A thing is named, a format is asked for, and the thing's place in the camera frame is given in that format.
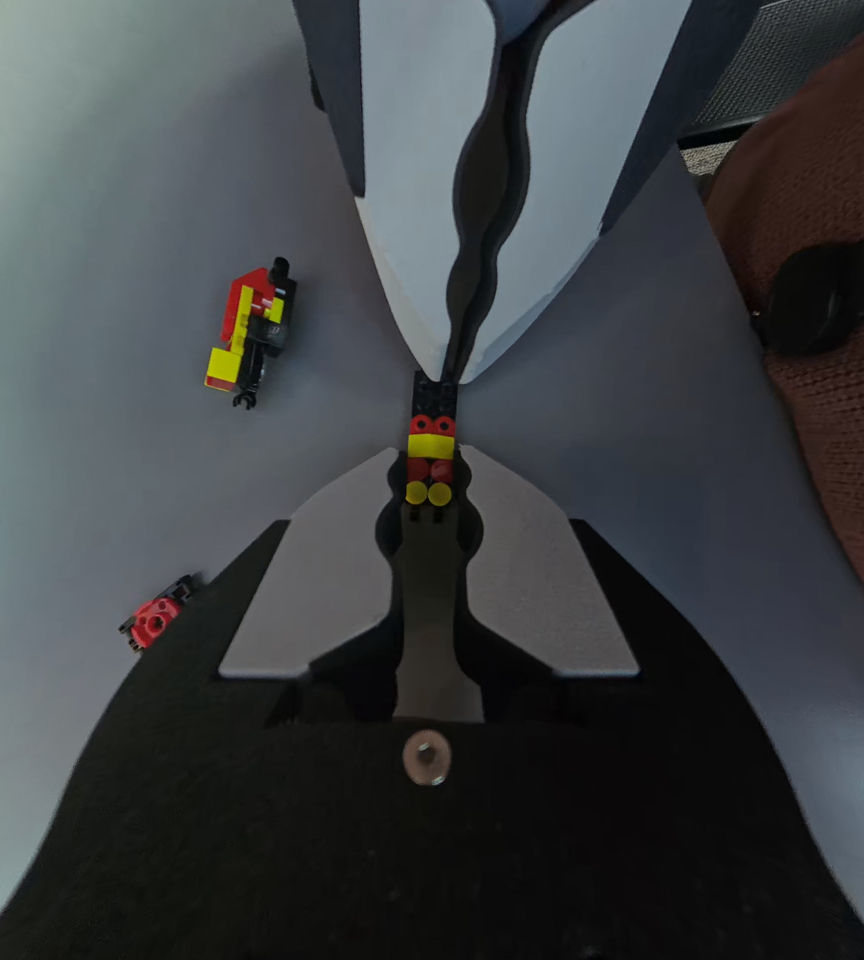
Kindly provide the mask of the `black red yellow lego build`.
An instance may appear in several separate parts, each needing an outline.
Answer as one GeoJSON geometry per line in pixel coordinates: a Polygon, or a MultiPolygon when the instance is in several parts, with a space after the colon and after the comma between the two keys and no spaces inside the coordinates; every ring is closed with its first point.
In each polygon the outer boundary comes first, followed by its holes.
{"type": "Polygon", "coordinates": [[[289,340],[296,289],[290,262],[281,256],[270,269],[251,270],[231,283],[220,343],[210,351],[203,381],[233,394],[234,407],[255,407],[267,362],[289,340]]]}

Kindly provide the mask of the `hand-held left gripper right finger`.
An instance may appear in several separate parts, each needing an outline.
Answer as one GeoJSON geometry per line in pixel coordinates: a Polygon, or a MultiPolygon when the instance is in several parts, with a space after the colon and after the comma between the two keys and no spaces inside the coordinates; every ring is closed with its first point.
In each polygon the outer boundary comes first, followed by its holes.
{"type": "Polygon", "coordinates": [[[566,680],[640,672],[566,512],[507,466],[462,446],[463,606],[474,628],[566,680]]]}

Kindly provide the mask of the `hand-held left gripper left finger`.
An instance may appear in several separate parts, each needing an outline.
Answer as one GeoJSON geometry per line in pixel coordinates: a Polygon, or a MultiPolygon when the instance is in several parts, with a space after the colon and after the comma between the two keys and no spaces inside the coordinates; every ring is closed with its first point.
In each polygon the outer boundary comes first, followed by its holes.
{"type": "Polygon", "coordinates": [[[389,621],[400,466],[398,450],[382,449],[294,511],[222,659],[222,678],[302,678],[389,621]]]}

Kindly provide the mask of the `black mesh office chair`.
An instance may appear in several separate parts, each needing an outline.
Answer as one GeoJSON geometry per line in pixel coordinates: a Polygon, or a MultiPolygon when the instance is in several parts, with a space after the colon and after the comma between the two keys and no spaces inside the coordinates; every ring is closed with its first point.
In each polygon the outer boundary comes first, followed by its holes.
{"type": "Polygon", "coordinates": [[[763,2],[682,150],[738,139],[864,32],[864,1],[763,2]]]}

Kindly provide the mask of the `long black studded lego strip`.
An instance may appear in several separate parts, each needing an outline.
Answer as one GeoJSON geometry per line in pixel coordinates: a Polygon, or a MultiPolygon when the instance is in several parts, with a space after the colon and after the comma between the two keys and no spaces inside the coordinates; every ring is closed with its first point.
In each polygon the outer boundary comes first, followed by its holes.
{"type": "Polygon", "coordinates": [[[406,443],[405,502],[409,522],[441,523],[455,494],[459,386],[414,373],[406,443]]]}

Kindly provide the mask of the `black lego plate red wheel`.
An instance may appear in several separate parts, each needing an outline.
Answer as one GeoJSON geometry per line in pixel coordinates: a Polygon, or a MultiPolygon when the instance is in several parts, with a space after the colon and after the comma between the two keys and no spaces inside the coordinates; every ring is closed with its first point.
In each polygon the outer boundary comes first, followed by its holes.
{"type": "Polygon", "coordinates": [[[135,654],[143,654],[202,589],[199,573],[185,574],[145,602],[117,628],[135,654]]]}

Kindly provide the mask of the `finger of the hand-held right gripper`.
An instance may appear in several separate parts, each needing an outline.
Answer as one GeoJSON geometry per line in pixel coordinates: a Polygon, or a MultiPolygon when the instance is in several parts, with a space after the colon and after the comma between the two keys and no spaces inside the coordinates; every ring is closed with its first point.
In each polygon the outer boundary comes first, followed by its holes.
{"type": "Polygon", "coordinates": [[[460,156],[489,94],[495,17],[481,1],[359,4],[365,192],[356,206],[392,316],[439,377],[460,240],[460,156]]]}
{"type": "Polygon", "coordinates": [[[589,2],[546,31],[523,114],[524,198],[497,251],[488,310],[456,363],[461,383],[509,349],[597,243],[690,6],[589,2]]]}

